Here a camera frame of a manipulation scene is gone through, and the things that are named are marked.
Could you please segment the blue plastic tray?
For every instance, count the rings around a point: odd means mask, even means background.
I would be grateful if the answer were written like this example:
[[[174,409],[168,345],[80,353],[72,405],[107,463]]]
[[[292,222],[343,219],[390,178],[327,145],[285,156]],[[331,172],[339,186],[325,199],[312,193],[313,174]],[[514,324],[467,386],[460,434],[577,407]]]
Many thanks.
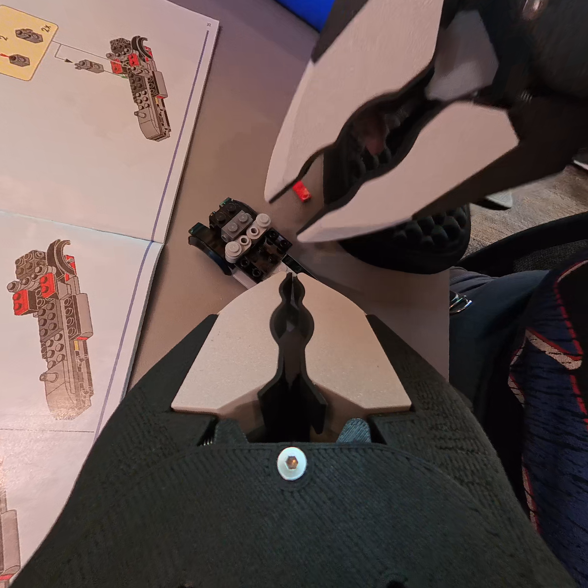
[[[320,32],[327,21],[334,1],[276,1],[300,20]]]

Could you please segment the grey desk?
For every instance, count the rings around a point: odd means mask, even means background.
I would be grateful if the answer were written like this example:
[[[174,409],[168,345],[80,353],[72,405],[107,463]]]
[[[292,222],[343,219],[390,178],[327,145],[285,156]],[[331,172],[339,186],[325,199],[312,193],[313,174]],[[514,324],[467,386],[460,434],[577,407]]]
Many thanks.
[[[263,198],[270,156],[317,33],[275,1],[176,1],[215,18],[221,31],[209,69],[166,245],[159,258],[129,387],[243,286],[187,242],[230,196],[267,212],[288,239],[322,205],[322,160],[305,177],[312,199]],[[338,244],[295,244],[293,257],[367,314],[376,315],[443,377],[449,372],[449,273],[375,268]]]

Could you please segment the grey black toy brick model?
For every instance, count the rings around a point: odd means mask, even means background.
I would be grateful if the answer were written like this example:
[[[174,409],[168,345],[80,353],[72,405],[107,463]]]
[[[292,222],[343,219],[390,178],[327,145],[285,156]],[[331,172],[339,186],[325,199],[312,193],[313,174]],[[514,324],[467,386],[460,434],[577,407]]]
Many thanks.
[[[291,256],[293,244],[269,215],[232,198],[210,213],[208,224],[193,225],[188,242],[247,289],[279,272],[313,276]]]

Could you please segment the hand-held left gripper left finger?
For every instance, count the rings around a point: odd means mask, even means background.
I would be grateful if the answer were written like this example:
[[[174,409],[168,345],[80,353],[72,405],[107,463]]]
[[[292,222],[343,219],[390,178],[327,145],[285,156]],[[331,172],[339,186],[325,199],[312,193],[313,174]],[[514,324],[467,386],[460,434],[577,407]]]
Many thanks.
[[[247,434],[262,426],[258,392],[277,371],[270,319],[282,302],[286,276],[268,278],[218,313],[171,404],[174,411],[237,420]]]

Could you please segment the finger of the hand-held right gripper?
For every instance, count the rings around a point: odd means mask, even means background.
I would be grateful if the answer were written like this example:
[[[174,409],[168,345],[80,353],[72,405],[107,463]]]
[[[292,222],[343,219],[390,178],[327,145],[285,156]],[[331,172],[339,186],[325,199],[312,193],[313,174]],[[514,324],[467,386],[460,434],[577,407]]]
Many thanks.
[[[398,158],[365,174],[298,240],[339,241],[402,224],[518,145],[504,109],[465,101],[442,109],[407,140]]]
[[[272,202],[335,143],[349,119],[428,70],[445,1],[335,1],[276,139]]]

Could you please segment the open brick instruction booklet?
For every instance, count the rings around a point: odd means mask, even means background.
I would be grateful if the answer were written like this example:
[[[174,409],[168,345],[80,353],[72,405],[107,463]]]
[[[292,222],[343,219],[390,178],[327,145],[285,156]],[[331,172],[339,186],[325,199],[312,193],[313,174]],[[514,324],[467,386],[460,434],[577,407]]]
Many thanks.
[[[128,386],[219,22],[1,1],[1,587]]]

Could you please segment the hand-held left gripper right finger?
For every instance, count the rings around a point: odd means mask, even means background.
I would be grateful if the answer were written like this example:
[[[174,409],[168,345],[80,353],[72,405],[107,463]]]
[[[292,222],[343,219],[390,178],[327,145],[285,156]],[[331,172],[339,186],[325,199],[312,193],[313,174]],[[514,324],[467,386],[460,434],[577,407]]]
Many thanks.
[[[352,418],[409,411],[408,394],[364,311],[308,275],[298,279],[314,324],[306,372],[328,404],[325,434],[340,434]]]

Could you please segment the black dimpled cushion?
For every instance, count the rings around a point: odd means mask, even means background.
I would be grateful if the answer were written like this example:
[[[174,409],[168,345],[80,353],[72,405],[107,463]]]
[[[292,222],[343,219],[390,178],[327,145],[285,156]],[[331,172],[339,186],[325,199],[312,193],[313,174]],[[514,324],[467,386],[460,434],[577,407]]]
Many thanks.
[[[370,154],[355,136],[348,134],[340,146],[327,150],[323,158],[323,200],[338,201],[367,173],[390,160],[386,146],[377,156]],[[432,275],[454,266],[467,250],[471,234],[468,204],[431,217],[421,217],[390,229],[340,240],[350,255],[371,266]]]

